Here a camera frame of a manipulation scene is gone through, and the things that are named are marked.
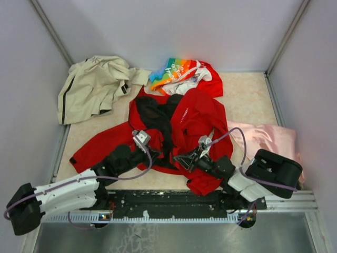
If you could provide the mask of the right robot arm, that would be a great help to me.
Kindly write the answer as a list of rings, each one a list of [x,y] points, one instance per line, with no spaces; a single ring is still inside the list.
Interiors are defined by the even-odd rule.
[[[259,149],[249,164],[237,168],[227,156],[213,161],[209,155],[201,156],[196,151],[178,155],[173,160],[189,174],[200,170],[220,180],[220,187],[228,194],[236,194],[235,202],[243,209],[266,196],[290,199],[297,191],[303,171],[299,163],[264,149]]]

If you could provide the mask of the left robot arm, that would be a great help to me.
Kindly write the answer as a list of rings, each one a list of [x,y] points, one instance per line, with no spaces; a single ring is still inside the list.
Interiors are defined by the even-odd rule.
[[[14,235],[25,235],[48,218],[77,209],[104,209],[110,202],[106,187],[122,181],[122,174],[140,164],[151,168],[161,152],[149,146],[119,145],[96,165],[68,179],[33,187],[21,185],[6,206],[4,218],[11,222]]]

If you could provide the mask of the red jacket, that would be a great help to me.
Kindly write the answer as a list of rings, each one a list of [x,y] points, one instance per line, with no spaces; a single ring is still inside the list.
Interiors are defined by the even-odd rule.
[[[152,165],[155,171],[185,176],[187,187],[196,195],[205,196],[222,183],[222,179],[199,168],[188,172],[173,160],[176,155],[192,151],[200,137],[211,132],[215,139],[220,139],[210,148],[211,159],[232,156],[233,144],[227,135],[224,105],[198,89],[171,96],[152,95],[140,90],[130,102],[128,120],[92,137],[73,154],[71,165],[81,173],[101,162],[120,144],[126,144],[134,151],[134,130],[144,130],[151,137],[151,149],[161,151]]]

